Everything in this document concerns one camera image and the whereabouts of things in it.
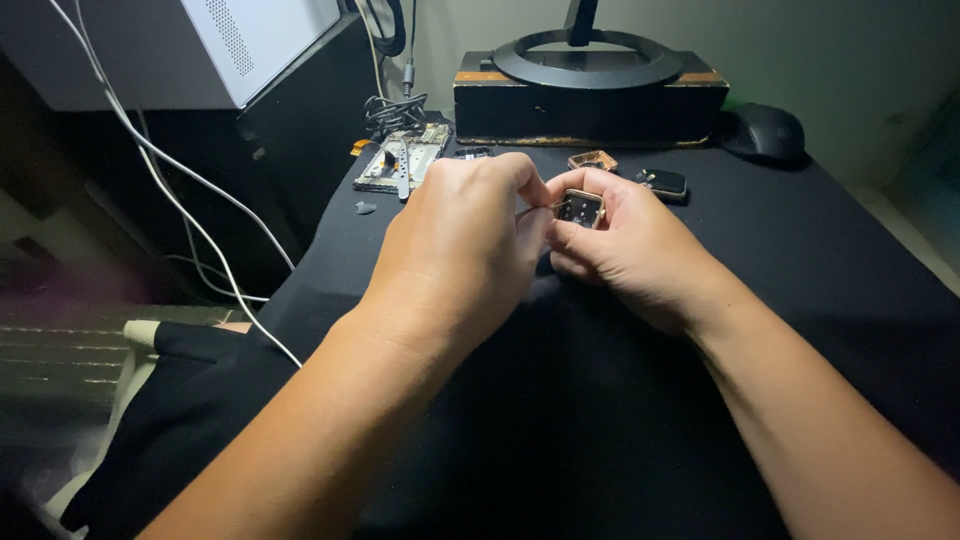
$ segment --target black cloth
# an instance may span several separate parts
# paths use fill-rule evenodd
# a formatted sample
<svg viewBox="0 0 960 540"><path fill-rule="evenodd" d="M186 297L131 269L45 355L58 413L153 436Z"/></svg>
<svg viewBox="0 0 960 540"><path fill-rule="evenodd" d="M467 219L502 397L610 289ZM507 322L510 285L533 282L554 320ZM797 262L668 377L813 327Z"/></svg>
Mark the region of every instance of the black cloth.
<svg viewBox="0 0 960 540"><path fill-rule="evenodd" d="M575 152L525 151L544 177ZM386 224L401 208L396 197L350 189L369 155L261 312L298 357L308 357L359 300ZM960 476L953 399L960 301L819 166L775 172L719 150L615 157L630 176L644 167L686 174L691 200L675 211L687 226L881 413ZM361 200L379 209L353 214ZM156 346L154 375L64 514L69 528L89 525L88 538L131 537L145 527L294 373L257 331L164 324ZM206 352L196 353L201 347ZM411 430L356 536L787 532L690 346L646 328L606 291L542 264L508 323Z"/></svg>

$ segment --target disassembled phone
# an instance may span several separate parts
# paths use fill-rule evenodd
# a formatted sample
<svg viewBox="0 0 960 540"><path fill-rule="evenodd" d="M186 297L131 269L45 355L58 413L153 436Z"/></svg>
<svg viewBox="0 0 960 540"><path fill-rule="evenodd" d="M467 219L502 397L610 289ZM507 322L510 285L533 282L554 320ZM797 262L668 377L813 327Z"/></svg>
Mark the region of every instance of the disassembled phone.
<svg viewBox="0 0 960 540"><path fill-rule="evenodd" d="M448 124L427 124L422 130L393 132L353 181L357 191L396 193L401 200L420 187L430 163L444 154L452 131Z"/></svg>
<svg viewBox="0 0 960 540"><path fill-rule="evenodd" d="M553 213L561 221L576 223L587 229L596 229L606 209L603 197L580 189L568 189L560 202L553 205Z"/></svg>
<svg viewBox="0 0 960 540"><path fill-rule="evenodd" d="M455 160L476 160L478 158L492 158L493 150L489 146L474 146L461 148L453 153Z"/></svg>
<svg viewBox="0 0 960 540"><path fill-rule="evenodd" d="M594 169L603 169L610 173L616 172L616 160L611 158L610 155L603 150L570 156L567 158L566 164L569 165L571 169L593 167Z"/></svg>
<svg viewBox="0 0 960 540"><path fill-rule="evenodd" d="M649 187L663 201L679 203L686 200L686 177L680 173L643 169L636 175L636 181Z"/></svg>

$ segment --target circuit board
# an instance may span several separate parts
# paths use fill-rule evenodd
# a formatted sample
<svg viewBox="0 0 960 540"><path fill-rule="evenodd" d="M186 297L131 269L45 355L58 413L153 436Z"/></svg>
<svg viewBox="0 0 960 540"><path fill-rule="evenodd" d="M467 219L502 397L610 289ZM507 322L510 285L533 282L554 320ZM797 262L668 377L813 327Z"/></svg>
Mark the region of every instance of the circuit board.
<svg viewBox="0 0 960 540"><path fill-rule="evenodd" d="M397 193L397 181L402 178L403 169L410 179L410 189L419 187L430 163L444 154L451 135L448 124L427 124L421 130L391 133L364 167L360 178L353 181L353 189ZM385 152L395 158L388 158ZM405 160L396 159L404 154Z"/></svg>

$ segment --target left hand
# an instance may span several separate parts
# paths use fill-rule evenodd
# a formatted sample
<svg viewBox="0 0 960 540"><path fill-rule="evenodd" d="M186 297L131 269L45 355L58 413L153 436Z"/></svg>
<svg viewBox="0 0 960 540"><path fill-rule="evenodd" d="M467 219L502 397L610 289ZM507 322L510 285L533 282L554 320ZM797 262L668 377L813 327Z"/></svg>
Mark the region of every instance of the left hand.
<svg viewBox="0 0 960 540"><path fill-rule="evenodd" d="M519 219L517 194L532 208ZM387 228L358 308L382 338L466 356L530 286L551 202L525 154L437 160Z"/></svg>

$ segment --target right hand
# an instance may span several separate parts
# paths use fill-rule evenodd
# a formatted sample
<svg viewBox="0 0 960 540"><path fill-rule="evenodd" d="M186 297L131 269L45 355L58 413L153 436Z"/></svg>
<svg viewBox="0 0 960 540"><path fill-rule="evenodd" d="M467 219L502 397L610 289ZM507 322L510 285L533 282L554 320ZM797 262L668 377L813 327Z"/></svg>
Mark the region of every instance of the right hand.
<svg viewBox="0 0 960 540"><path fill-rule="evenodd" d="M649 188L592 168L547 183L555 201L571 188L602 196L606 217L596 230L553 220L550 262L561 273L605 284L655 328L691 331L724 305L726 293L746 288Z"/></svg>

